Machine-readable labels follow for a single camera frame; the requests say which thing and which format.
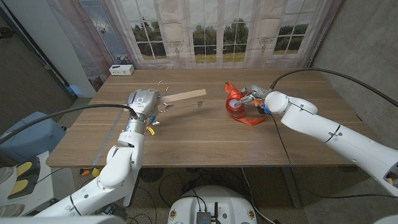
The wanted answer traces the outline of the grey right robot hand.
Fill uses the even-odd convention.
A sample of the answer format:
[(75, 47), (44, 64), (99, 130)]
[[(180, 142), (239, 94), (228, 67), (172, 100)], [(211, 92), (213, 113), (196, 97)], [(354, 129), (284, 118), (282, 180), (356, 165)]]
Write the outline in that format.
[(265, 100), (266, 96), (271, 92), (271, 89), (259, 87), (257, 85), (245, 86), (239, 93), (243, 95), (239, 100), (233, 100), (229, 103), (233, 108), (239, 108), (242, 105), (247, 105), (254, 100)]

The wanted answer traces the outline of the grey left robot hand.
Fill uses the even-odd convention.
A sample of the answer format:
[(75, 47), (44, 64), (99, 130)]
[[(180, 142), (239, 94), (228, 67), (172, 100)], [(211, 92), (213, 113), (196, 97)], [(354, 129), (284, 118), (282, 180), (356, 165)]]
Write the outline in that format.
[(159, 92), (155, 89), (138, 89), (127, 98), (127, 106), (132, 108), (140, 120), (146, 120), (152, 115), (159, 114), (158, 110)]

